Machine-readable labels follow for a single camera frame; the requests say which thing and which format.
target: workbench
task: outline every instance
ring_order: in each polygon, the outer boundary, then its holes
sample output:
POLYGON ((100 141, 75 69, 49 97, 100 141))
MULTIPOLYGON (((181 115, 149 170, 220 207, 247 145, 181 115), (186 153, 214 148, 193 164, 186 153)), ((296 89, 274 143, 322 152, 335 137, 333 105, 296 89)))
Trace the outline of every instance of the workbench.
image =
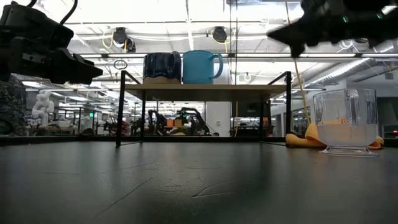
POLYGON ((2 223, 396 223, 398 149, 342 157, 259 143, 0 150, 2 223))

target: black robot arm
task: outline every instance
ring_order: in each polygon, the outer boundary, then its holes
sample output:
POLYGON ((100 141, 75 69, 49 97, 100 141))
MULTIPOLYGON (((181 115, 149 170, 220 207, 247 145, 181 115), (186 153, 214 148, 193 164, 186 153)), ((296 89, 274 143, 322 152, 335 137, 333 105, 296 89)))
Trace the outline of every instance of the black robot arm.
POLYGON ((35 0, 27 6, 11 2, 3 8, 0 18, 0 76, 8 81, 11 73, 48 78, 51 82, 90 84, 103 71, 78 54, 70 54, 67 47, 74 33, 62 24, 49 19, 43 12, 33 9, 35 0))

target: yellow cloth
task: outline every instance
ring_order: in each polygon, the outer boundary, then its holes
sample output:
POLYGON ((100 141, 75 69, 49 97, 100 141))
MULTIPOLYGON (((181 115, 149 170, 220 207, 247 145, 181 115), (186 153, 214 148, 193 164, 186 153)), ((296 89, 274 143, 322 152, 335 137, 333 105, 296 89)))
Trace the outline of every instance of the yellow cloth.
MULTIPOLYGON (((327 124, 345 124, 346 121, 344 120, 336 120, 327 122, 327 124)), ((317 126, 312 123, 307 128, 305 132, 305 139, 301 139, 294 134, 287 134, 286 135, 286 144, 292 147, 326 147, 326 145, 320 142, 318 137, 318 129, 317 126)), ((384 145, 384 140, 382 137, 378 136, 376 140, 372 144, 368 146, 369 149, 381 149, 384 145)))

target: ceiling fixture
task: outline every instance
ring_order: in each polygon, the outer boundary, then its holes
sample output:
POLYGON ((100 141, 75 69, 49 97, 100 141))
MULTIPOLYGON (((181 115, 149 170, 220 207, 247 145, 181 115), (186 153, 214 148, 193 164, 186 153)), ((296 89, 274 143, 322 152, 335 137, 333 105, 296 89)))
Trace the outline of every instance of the ceiling fixture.
POLYGON ((212 36, 213 36, 214 40, 217 41, 218 43, 225 43, 225 41, 227 39, 226 32, 224 30, 224 27, 222 27, 222 26, 215 27, 214 31, 212 33, 212 36))
POLYGON ((136 43, 127 36, 125 27, 116 28, 116 32, 113 32, 113 43, 115 46, 124 49, 124 53, 136 51, 136 43))

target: glass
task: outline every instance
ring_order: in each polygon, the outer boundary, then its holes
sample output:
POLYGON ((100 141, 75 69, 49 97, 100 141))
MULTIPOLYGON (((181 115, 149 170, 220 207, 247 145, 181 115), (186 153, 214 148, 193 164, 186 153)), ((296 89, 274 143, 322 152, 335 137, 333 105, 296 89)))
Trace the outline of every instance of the glass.
POLYGON ((375 156, 368 149, 377 136, 376 91, 347 89, 313 97, 319 140, 328 154, 375 156))

